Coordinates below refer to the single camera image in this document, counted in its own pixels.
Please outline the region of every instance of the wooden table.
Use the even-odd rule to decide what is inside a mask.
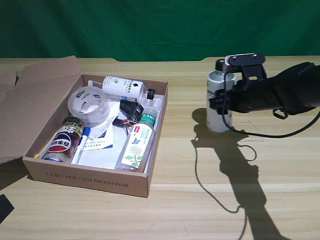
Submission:
[[[206,80],[216,59],[79,59],[84,73],[169,82],[150,196],[32,181],[20,161],[9,162],[0,165],[0,194],[15,210],[0,224],[0,239],[320,239],[320,124],[285,139],[210,135],[205,127]],[[21,70],[40,61],[2,58],[0,70]],[[264,67],[271,77],[307,61],[319,65],[320,56],[267,57]],[[233,125],[247,132],[284,134],[304,126],[317,112],[286,120],[271,111],[235,113]]]

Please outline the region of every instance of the blue marker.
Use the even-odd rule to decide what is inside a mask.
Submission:
[[[84,151],[88,136],[90,134],[90,130],[91,130],[90,127],[88,127],[88,126],[84,127],[83,134],[82,134],[82,137],[80,139],[79,145],[76,148],[74,156],[72,158],[72,162],[71,162],[72,164],[78,164],[79,163],[79,160],[81,158],[82,152]]]

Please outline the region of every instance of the small white bottle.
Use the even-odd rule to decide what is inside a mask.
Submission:
[[[142,81],[115,76],[106,76],[103,83],[88,81],[88,85],[102,89],[109,99],[126,100],[139,104],[148,97],[148,94],[155,94],[155,90],[147,88]]]
[[[223,133],[229,130],[225,125],[222,115],[219,115],[216,110],[210,108],[209,99],[216,95],[216,91],[224,89],[224,76],[223,64],[225,60],[219,59],[215,62],[215,71],[208,75],[207,89],[206,89],[206,126],[208,129],[215,133]],[[228,73],[226,76],[226,90],[232,89],[236,81],[236,75]],[[228,110],[224,115],[226,122],[232,125],[232,111]]]
[[[148,157],[155,137],[154,126],[158,112],[153,100],[146,100],[138,123],[134,124],[123,145],[114,169],[142,173],[147,165]]]

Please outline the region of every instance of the green screen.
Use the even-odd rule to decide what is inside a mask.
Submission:
[[[1,0],[0,57],[320,55],[319,0]]]

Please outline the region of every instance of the open cardboard box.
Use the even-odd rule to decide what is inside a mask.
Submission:
[[[145,83],[164,95],[155,139],[145,173],[75,165],[34,158],[70,116],[68,99],[89,80],[102,83],[105,75],[82,74],[75,56],[25,67],[16,82],[15,72],[0,74],[0,164],[22,157],[36,181],[148,197],[168,98],[168,83],[125,77]]]

